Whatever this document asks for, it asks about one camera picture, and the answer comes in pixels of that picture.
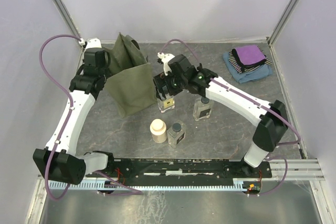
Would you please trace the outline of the clear bottle yellow label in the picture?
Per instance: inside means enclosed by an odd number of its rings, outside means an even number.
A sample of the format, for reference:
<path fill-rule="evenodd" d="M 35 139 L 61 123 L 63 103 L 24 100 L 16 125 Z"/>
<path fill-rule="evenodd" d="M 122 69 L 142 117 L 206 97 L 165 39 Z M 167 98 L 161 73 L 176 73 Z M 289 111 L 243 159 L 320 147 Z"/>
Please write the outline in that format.
<path fill-rule="evenodd" d="M 172 96 L 167 96 L 165 100 L 157 99 L 158 107 L 161 113 L 165 113 L 175 108 L 175 100 Z"/>

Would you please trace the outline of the olive green canvas bag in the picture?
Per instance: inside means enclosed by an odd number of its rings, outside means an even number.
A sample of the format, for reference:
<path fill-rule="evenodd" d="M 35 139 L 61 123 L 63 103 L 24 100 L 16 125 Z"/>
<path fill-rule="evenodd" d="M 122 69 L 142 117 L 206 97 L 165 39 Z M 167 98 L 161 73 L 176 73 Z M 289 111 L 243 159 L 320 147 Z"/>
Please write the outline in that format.
<path fill-rule="evenodd" d="M 115 101 L 119 115 L 133 115 L 157 102 L 152 67 L 139 44 L 129 35 L 119 34 L 109 53 L 112 74 L 104 89 Z"/>

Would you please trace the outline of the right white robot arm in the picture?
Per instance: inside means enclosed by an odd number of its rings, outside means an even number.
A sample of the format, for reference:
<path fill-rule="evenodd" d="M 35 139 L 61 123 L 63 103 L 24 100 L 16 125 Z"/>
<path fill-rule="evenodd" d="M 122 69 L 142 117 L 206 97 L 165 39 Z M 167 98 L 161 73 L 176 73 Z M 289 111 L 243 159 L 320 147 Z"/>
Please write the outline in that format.
<path fill-rule="evenodd" d="M 288 129 L 285 105 L 256 98 L 226 82 L 215 72 L 194 67 L 184 55 L 158 53 L 163 72 L 153 78 L 156 96 L 164 100 L 188 91 L 218 102 L 246 118 L 256 127 L 253 142 L 240 164 L 246 177 L 259 172 L 260 163 L 273 152 Z"/>

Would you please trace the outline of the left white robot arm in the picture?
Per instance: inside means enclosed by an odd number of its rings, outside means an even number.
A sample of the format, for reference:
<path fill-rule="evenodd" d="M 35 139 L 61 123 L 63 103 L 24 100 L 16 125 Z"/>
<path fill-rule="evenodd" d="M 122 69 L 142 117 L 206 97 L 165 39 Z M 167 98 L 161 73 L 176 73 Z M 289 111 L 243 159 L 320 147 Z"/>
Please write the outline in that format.
<path fill-rule="evenodd" d="M 80 132 L 104 87 L 109 64 L 110 57 L 102 48 L 84 51 L 83 64 L 71 80 L 70 99 L 61 120 L 45 147 L 33 153 L 33 160 L 45 180 L 78 185 L 86 175 L 97 170 L 104 177 L 115 173 L 115 163 L 104 152 L 76 155 Z"/>

